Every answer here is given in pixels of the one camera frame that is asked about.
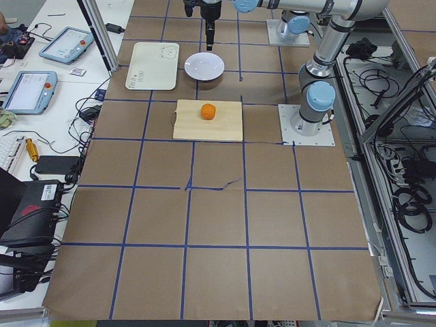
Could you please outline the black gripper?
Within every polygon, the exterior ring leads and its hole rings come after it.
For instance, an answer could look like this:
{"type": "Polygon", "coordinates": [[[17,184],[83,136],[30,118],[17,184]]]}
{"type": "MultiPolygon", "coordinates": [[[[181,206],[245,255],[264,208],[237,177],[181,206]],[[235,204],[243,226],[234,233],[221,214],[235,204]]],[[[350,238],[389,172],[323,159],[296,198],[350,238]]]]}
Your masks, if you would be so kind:
{"type": "Polygon", "coordinates": [[[215,21],[221,16],[221,0],[184,0],[185,14],[192,17],[194,7],[200,7],[200,15],[206,21],[206,50],[212,51],[215,39],[215,21]]]}

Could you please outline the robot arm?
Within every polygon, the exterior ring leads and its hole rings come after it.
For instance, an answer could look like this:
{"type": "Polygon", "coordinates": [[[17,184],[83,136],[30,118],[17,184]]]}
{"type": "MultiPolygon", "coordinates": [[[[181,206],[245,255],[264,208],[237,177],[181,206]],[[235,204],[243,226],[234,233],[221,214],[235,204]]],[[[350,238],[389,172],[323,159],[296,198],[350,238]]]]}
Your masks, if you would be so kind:
{"type": "Polygon", "coordinates": [[[282,27],[280,33],[283,37],[306,33],[311,23],[308,12],[296,10],[283,10],[281,20],[282,27]]]}
{"type": "Polygon", "coordinates": [[[332,67],[355,22],[368,20],[380,14],[388,1],[234,1],[235,9],[242,13],[257,7],[269,10],[313,12],[331,15],[313,58],[299,72],[302,103],[299,117],[310,124],[319,123],[335,101],[335,89],[326,82],[332,67]]]}

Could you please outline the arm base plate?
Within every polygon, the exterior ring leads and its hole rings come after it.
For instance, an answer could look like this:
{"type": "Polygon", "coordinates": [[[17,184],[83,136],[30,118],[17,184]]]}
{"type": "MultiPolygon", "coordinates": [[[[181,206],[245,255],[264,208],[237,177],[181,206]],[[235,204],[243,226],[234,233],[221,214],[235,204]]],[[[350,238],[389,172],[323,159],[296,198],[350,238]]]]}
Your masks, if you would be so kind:
{"type": "Polygon", "coordinates": [[[279,104],[282,143],[288,146],[335,146],[328,113],[317,123],[300,116],[300,105],[279,104]]]}
{"type": "Polygon", "coordinates": [[[307,30],[310,20],[306,16],[294,17],[288,22],[268,19],[268,41],[271,46],[309,47],[307,30]]]}

